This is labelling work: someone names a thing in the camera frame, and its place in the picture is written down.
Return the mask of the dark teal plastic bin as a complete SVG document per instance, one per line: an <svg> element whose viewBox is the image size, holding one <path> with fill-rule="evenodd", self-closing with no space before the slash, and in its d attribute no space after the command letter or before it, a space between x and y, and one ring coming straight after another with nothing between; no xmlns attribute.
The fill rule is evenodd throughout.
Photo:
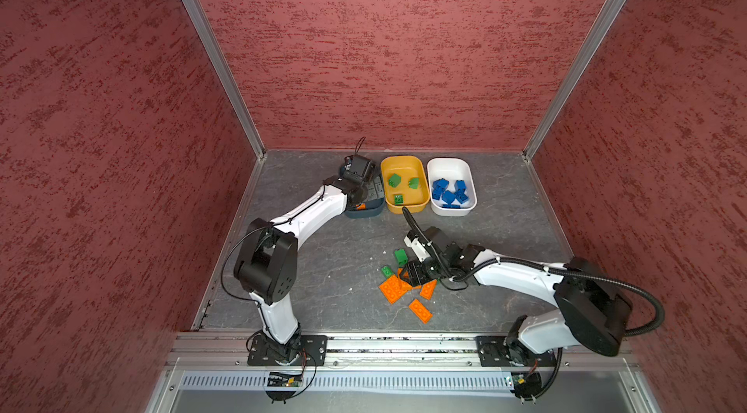
<svg viewBox="0 0 747 413"><path fill-rule="evenodd" d="M368 195L366 197L351 197L344 214L350 219L373 218L381 213L385 203L384 189L381 179L381 168L377 164L375 176L368 185ZM366 210L356 210L360 204L366 204Z"/></svg>

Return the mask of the left aluminium corner post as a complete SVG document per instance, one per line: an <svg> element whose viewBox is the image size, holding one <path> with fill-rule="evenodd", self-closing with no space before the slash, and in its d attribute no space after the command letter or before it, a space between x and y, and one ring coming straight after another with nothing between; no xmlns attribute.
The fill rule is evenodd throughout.
<svg viewBox="0 0 747 413"><path fill-rule="evenodd" d="M200 0L181 0L195 30L202 42L210 63L223 86L225 94L235 111L235 115L258 160L264 161L267 149L261 139L245 100L241 95L235 76L221 49L215 33Z"/></svg>

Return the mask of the green lego tall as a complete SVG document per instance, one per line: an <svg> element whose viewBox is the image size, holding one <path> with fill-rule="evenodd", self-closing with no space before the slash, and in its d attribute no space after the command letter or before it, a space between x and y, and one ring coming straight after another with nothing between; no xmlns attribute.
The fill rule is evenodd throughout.
<svg viewBox="0 0 747 413"><path fill-rule="evenodd" d="M383 268L381 269L381 273L382 273L382 275L383 275L383 276L384 276L384 277L385 277L386 279L388 279L389 277L391 277L391 276L393 276L393 275L394 275L394 272L393 272L393 270L392 270L392 269L391 269L391 268L390 268L390 267L389 267L388 265L385 265L385 266L384 266L384 267L383 267Z"/></svg>

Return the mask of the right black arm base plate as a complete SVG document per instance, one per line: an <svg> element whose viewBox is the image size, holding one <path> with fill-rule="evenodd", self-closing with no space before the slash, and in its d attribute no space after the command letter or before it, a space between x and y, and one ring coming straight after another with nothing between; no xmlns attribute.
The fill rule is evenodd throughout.
<svg viewBox="0 0 747 413"><path fill-rule="evenodd" d="M554 352L536 354L512 337L481 335L475 341L483 368L549 368L556 364Z"/></svg>

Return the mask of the white plastic bin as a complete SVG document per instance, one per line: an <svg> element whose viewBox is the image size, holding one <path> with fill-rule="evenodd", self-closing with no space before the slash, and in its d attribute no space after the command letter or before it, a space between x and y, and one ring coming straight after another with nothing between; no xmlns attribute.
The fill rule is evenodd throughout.
<svg viewBox="0 0 747 413"><path fill-rule="evenodd" d="M439 200L434 200L431 197L431 208L436 215L453 218L466 217L476 208L478 198L475 183L471 168L465 160L455 157L433 158L429 160L426 165L426 173L429 180L430 193L433 191L433 182L442 178L449 180L447 191L452 191L455 196L457 194L454 187L456 181L463 180L466 182L467 186L467 189L464 192L469 197L469 200L464 204L460 204L457 199L454 201L454 204L461 205L461 209L459 210L445 209L441 198Z"/></svg>

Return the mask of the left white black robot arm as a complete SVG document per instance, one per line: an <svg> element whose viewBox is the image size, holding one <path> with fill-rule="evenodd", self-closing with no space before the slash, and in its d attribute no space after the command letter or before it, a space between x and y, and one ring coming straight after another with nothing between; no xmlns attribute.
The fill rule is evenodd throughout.
<svg viewBox="0 0 747 413"><path fill-rule="evenodd" d="M362 154L344 159L338 173L297 207L272 220L256 219L233 245L233 278L245 296L230 292L225 277L220 285L227 296L253 303L262 327L256 337L278 364L293 364L303 352L302 330L290 296L298 273L299 250L322 226L368 200L369 186L381 170Z"/></svg>

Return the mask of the right aluminium corner post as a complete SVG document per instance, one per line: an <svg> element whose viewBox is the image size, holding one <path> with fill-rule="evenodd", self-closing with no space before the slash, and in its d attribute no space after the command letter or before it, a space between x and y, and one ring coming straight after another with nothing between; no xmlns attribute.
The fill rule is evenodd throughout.
<svg viewBox="0 0 747 413"><path fill-rule="evenodd" d="M628 0L604 1L566 76L560 83L556 94L554 94L548 110L523 151L523 158L526 163L530 163L535 158L540 146L550 133L552 125L586 72L589 63L593 60L595 53L600 48L626 2Z"/></svg>

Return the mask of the aluminium corner post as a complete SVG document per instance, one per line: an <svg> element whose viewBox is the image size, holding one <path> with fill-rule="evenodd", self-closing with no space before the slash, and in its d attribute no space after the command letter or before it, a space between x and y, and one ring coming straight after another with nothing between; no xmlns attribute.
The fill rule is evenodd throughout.
<svg viewBox="0 0 747 413"><path fill-rule="evenodd" d="M600 48L626 2L628 0L604 1L566 76L560 83L556 94L554 94L548 110L523 151L523 158L526 163L530 163L535 158L540 146L550 133L552 125L586 72L589 63L593 60L595 53Z"/></svg>
<svg viewBox="0 0 747 413"><path fill-rule="evenodd" d="M241 95L235 76L221 49L215 33L200 0L181 0L195 30L202 42L210 63L223 86L225 94L235 111L235 115L258 160L264 161L267 149L261 139L245 100Z"/></svg>

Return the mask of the blue lego pair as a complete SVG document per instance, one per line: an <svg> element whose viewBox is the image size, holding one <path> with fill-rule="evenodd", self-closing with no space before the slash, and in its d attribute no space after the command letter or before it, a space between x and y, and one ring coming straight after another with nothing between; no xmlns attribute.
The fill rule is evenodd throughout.
<svg viewBox="0 0 747 413"><path fill-rule="evenodd" d="M449 180L446 180L444 178L436 180L432 184L433 189L440 189L441 191L446 191L449 187Z"/></svg>

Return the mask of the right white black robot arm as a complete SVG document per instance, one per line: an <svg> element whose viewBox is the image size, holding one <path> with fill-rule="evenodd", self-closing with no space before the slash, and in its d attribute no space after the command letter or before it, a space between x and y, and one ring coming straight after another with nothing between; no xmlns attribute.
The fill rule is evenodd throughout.
<svg viewBox="0 0 747 413"><path fill-rule="evenodd" d="M461 247L436 227L415 226L404 243L414 258L400 276L413 287L439 281L461 291L475 281L552 306L543 315L516 319L495 352L504 364L530 366L571 346L614 357L626 337L655 331L665 321L665 308L651 292L606 277L581 257L567 263L509 257L479 245Z"/></svg>

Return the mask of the orange lego bottom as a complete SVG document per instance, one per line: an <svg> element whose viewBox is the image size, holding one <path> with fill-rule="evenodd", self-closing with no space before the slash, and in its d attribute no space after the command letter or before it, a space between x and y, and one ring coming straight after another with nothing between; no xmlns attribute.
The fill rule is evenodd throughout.
<svg viewBox="0 0 747 413"><path fill-rule="evenodd" d="M418 318L424 325L427 325L433 318L433 314L426 308L426 306L419 300L414 299L409 305L410 311L414 313L414 316Z"/></svg>

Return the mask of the aluminium front rail frame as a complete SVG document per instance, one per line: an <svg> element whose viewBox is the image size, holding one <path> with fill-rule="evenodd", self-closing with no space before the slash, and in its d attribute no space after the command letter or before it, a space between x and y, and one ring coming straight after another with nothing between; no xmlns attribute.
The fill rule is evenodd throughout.
<svg viewBox="0 0 747 413"><path fill-rule="evenodd" d="M270 398L276 369L258 362L249 331L180 333L150 412L656 412L632 350L604 358L565 350L542 374L540 399L514 395L515 368L489 366L474 333L328 332L307 337L315 357L287 401Z"/></svg>

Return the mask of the orange lego large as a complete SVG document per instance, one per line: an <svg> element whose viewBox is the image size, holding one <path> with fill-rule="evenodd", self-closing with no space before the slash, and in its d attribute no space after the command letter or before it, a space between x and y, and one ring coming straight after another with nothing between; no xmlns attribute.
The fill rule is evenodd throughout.
<svg viewBox="0 0 747 413"><path fill-rule="evenodd" d="M402 296L407 293L403 291L400 285L400 281L396 275L393 275L386 279L379 286L379 290L389 304L396 303Z"/></svg>

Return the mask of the blue lego small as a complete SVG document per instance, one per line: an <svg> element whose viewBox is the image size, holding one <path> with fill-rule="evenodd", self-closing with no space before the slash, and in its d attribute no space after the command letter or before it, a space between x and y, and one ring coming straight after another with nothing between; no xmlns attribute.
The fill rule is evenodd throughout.
<svg viewBox="0 0 747 413"><path fill-rule="evenodd" d="M455 187L455 190L458 193L459 193L459 191L461 191L462 193L464 193L464 191L466 191L466 189L467 189L466 182L463 181L463 180L456 181L454 187Z"/></svg>

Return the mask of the yellow plastic bin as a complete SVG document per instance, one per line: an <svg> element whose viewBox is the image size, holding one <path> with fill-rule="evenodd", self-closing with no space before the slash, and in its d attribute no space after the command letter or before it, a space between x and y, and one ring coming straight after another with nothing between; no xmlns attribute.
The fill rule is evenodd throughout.
<svg viewBox="0 0 747 413"><path fill-rule="evenodd" d="M392 174L398 174L402 178L398 187L388 185L388 179ZM426 173L422 161L416 156L389 156L385 158L381 162L381 175L386 207L392 214L400 215L404 208L407 208L412 214L420 213L430 202ZM418 189L409 188L408 182L412 178L419 179ZM395 194L404 196L403 205L394 203Z"/></svg>

